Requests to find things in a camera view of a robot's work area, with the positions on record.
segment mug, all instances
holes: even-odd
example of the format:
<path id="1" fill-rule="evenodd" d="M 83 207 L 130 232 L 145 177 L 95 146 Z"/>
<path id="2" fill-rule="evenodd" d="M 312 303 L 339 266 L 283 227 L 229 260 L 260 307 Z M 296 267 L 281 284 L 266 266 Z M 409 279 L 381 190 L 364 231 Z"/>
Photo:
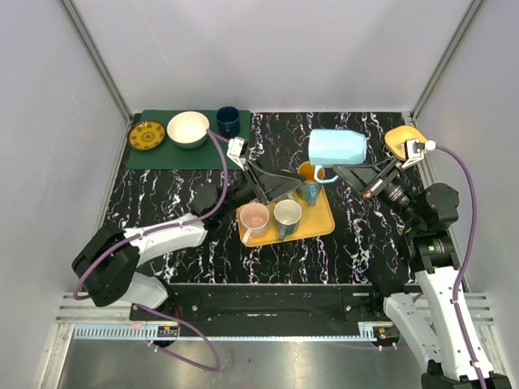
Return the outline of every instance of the mug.
<path id="1" fill-rule="evenodd" d="M 314 179 L 315 168 L 310 165 L 310 162 L 303 162 L 298 167 L 298 173 L 306 178 L 306 181 L 297 189 L 298 195 L 301 199 L 306 200 L 310 207 L 317 204 L 317 197 L 323 187 Z M 319 171 L 319 179 L 324 178 L 324 170 Z"/>
<path id="2" fill-rule="evenodd" d="M 339 176 L 328 180 L 319 178 L 322 168 L 335 165 L 361 165 L 366 159 L 366 136 L 352 130 L 313 130 L 310 133 L 308 156 L 315 166 L 314 179 L 321 184 L 335 182 Z"/>
<path id="3" fill-rule="evenodd" d="M 274 217 L 279 228 L 279 240 L 284 241 L 287 235 L 295 233 L 301 221 L 302 209 L 293 200 L 282 200 L 274 208 Z"/>
<path id="4" fill-rule="evenodd" d="M 234 138 L 240 133 L 240 112 L 234 107 L 223 107 L 217 110 L 217 125 L 221 136 Z"/>
<path id="5" fill-rule="evenodd" d="M 270 213 L 263 204 L 250 203 L 240 212 L 240 222 L 246 230 L 242 243 L 247 245 L 253 237 L 262 237 L 268 231 Z"/>

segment white bowl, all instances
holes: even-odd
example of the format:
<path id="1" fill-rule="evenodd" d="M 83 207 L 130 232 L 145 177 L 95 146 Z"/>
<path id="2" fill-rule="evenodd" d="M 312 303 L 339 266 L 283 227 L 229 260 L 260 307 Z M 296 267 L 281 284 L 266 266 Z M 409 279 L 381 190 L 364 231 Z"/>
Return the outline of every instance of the white bowl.
<path id="1" fill-rule="evenodd" d="M 182 148 L 201 146 L 208 137 L 209 119 L 199 112 L 186 111 L 168 123 L 168 136 Z"/>

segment marble countertop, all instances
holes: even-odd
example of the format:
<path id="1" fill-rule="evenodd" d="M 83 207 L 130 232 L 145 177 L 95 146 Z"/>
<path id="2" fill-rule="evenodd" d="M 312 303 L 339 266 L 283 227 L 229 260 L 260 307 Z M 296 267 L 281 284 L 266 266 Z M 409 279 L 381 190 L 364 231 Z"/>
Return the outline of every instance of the marble countertop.
<path id="1" fill-rule="evenodd" d="M 400 113 L 253 113 L 251 158 L 265 167 L 296 171 L 308 158 L 310 131 L 337 128 L 365 134 L 367 159 L 375 162 L 389 156 L 384 134 L 403 124 Z M 182 216 L 200 183 L 221 183 L 221 171 L 129 170 L 129 151 L 123 153 L 105 217 L 122 228 Z M 230 171 L 229 178 L 237 174 Z M 413 191 L 422 187 L 417 169 L 408 169 L 405 180 Z M 202 246 L 168 253 L 141 271 L 171 283 L 348 284 L 367 282 L 365 272 L 371 267 L 384 277 L 411 280 L 397 252 L 405 227 L 400 217 L 378 200 L 361 201 L 342 182 L 325 190 L 336 225 L 327 236 L 247 248 L 233 217 Z"/>

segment tray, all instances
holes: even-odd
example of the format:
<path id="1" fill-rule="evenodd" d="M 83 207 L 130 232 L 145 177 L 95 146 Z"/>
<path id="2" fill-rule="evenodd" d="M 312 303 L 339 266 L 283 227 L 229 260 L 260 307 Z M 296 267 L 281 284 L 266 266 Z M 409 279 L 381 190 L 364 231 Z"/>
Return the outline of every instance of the tray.
<path id="1" fill-rule="evenodd" d="M 216 110 L 195 110 L 203 113 L 209 119 L 209 129 L 216 134 L 218 132 L 217 126 L 217 111 Z M 164 128 L 168 127 L 169 121 L 178 113 L 185 111 L 164 111 L 157 109 L 146 109 L 142 112 L 140 122 L 146 120 L 153 120 L 161 123 Z M 251 111 L 240 111 L 240 134 L 244 139 L 249 139 L 251 135 Z M 228 157 L 227 168 L 229 170 L 240 169 Z M 161 170 L 211 170 L 222 169 L 220 156 L 217 148 L 212 143 L 211 139 L 207 139 L 205 143 L 191 150 L 186 150 L 178 147 L 173 141 L 166 136 L 164 142 L 153 150 L 140 152 L 131 149 L 130 156 L 127 161 L 127 168 L 134 170 L 142 169 L 161 169 Z"/>
<path id="2" fill-rule="evenodd" d="M 335 229 L 335 221 L 333 220 L 332 209 L 330 208 L 330 203 L 328 202 L 328 197 L 326 197 L 324 188 L 321 189 L 314 207 L 310 207 L 308 202 L 301 199 L 297 193 L 294 194 L 294 199 L 302 208 L 301 222 L 299 223 L 299 228 L 296 233 L 287 235 L 284 241 L 279 240 L 279 230 L 276 228 L 276 219 L 274 218 L 274 207 L 277 203 L 270 203 L 267 206 L 268 211 L 270 212 L 268 232 L 262 237 L 252 238 L 246 246 L 257 247 L 273 245 L 276 243 L 297 241 L 298 239 L 304 239 L 307 237 L 328 235 L 333 232 Z M 243 234 L 245 233 L 245 229 L 239 221 L 240 212 L 243 207 L 245 206 L 242 206 L 237 210 L 240 241 L 243 239 Z"/>

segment green mat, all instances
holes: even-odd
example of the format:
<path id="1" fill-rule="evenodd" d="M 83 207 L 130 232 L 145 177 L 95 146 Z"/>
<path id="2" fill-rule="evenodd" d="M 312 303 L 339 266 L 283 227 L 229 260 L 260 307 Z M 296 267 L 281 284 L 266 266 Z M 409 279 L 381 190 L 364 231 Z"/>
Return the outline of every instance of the green mat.
<path id="1" fill-rule="evenodd" d="M 178 113 L 185 111 L 160 111 L 155 109 L 148 109 L 142 112 L 140 121 L 154 120 L 161 123 L 164 128 L 167 128 L 169 121 Z M 209 129 L 215 134 L 220 134 L 217 126 L 217 111 L 199 111 L 209 119 Z M 239 136 L 249 140 L 251 133 L 251 111 L 240 111 L 240 134 Z M 226 147 L 224 143 L 220 143 L 224 154 Z M 235 170 L 239 167 L 227 158 L 227 167 Z M 221 160 L 218 155 L 217 148 L 211 139 L 193 150 L 186 150 L 178 147 L 166 135 L 165 141 L 157 148 L 148 150 L 146 152 L 139 152 L 131 149 L 130 157 L 127 161 L 127 168 L 129 169 L 163 169 L 163 170 L 210 170 L 222 169 Z"/>

